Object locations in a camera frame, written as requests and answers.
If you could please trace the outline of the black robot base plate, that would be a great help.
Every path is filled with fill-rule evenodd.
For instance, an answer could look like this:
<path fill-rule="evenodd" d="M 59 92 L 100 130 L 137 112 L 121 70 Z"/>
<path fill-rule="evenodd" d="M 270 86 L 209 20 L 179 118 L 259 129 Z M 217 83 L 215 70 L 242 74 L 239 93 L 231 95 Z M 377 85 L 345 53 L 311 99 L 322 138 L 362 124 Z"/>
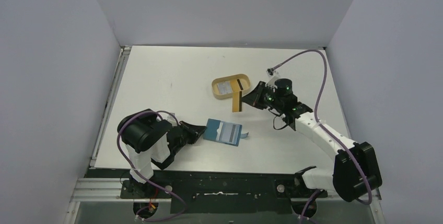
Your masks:
<path fill-rule="evenodd" d="M 134 210 L 142 200 L 155 206 L 166 200 L 172 214 L 299 214 L 314 193 L 294 174 L 155 171 L 151 181 L 162 190 L 123 169 L 92 169 L 85 177 L 116 179 L 118 197 L 135 200 Z"/>

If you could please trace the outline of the teal leather card holder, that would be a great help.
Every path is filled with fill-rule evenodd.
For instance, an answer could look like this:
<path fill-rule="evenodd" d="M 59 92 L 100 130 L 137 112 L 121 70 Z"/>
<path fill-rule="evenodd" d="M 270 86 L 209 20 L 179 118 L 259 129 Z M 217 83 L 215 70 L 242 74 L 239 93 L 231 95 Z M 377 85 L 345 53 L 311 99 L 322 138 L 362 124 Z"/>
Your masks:
<path fill-rule="evenodd" d="M 203 139 L 230 146 L 238 146 L 241 139 L 247 138 L 248 132 L 243 132 L 242 125 L 216 119 L 208 119 Z"/>

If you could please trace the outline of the beige oval plastic tray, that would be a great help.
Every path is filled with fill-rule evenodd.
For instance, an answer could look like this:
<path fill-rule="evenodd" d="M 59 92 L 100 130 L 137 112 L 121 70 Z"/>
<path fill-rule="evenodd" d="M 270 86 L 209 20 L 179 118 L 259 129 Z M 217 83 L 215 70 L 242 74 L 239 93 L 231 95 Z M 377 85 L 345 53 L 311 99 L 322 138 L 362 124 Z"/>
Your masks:
<path fill-rule="evenodd" d="M 236 74 L 214 79 L 211 87 L 213 96 L 222 100 L 231 98 L 236 92 L 248 92 L 251 82 L 247 75 Z"/>

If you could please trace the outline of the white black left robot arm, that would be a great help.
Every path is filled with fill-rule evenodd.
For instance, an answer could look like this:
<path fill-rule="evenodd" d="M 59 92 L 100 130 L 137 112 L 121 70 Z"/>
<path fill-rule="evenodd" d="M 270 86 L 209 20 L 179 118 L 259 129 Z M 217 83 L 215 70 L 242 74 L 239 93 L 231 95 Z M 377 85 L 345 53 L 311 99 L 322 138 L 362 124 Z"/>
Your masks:
<path fill-rule="evenodd" d="M 130 165 L 129 189 L 151 197 L 156 186 L 153 166 L 168 168 L 186 145 L 195 144 L 207 130 L 177 119 L 168 111 L 146 109 L 123 118 L 117 126 L 117 147 Z"/>

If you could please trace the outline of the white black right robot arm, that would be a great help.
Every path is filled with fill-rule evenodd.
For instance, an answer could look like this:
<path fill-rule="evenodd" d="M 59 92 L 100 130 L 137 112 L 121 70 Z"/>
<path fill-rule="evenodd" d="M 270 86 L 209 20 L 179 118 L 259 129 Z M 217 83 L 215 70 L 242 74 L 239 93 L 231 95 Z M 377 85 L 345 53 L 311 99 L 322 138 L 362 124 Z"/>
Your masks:
<path fill-rule="evenodd" d="M 261 81 L 241 102 L 272 112 L 286 127 L 304 135 L 333 161 L 333 170 L 309 166 L 295 173 L 294 191 L 307 196 L 313 190 L 334 191 L 347 202 L 357 200 L 382 185 L 382 177 L 373 146 L 358 143 L 326 124 L 293 94 L 292 81 L 281 78 L 273 86 Z"/>

